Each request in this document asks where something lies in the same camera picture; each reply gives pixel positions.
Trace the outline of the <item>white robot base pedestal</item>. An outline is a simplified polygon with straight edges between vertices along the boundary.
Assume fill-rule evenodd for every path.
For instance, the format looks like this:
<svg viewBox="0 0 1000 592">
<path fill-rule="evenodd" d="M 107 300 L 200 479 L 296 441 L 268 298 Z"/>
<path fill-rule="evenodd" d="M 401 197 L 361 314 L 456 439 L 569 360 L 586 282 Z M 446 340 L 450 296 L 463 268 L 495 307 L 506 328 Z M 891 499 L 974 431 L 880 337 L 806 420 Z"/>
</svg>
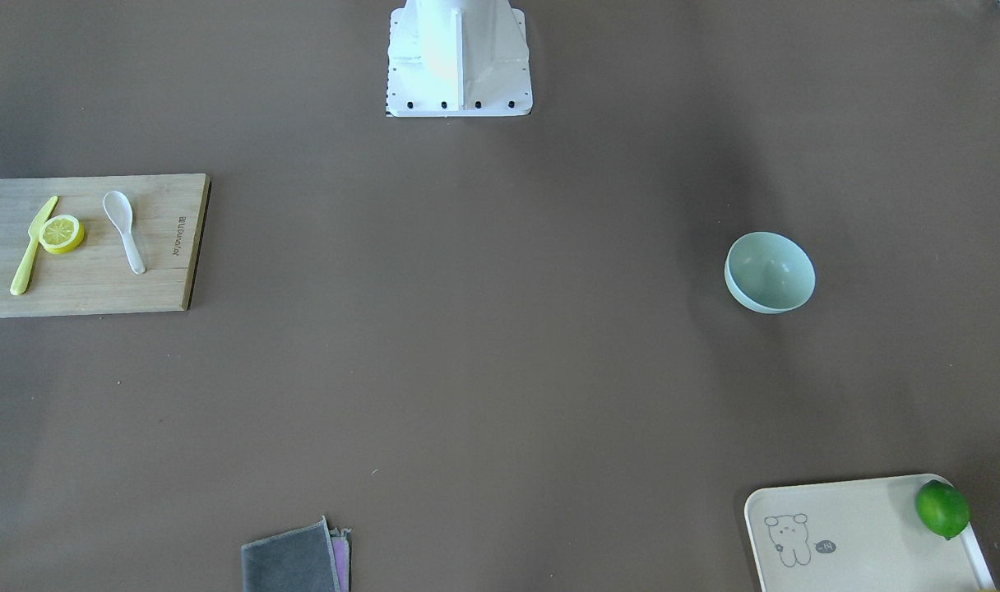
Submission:
<svg viewBox="0 0 1000 592">
<path fill-rule="evenodd" d="M 531 113 L 529 36 L 507 1 L 407 1 L 390 15 L 385 113 L 393 118 Z"/>
</svg>

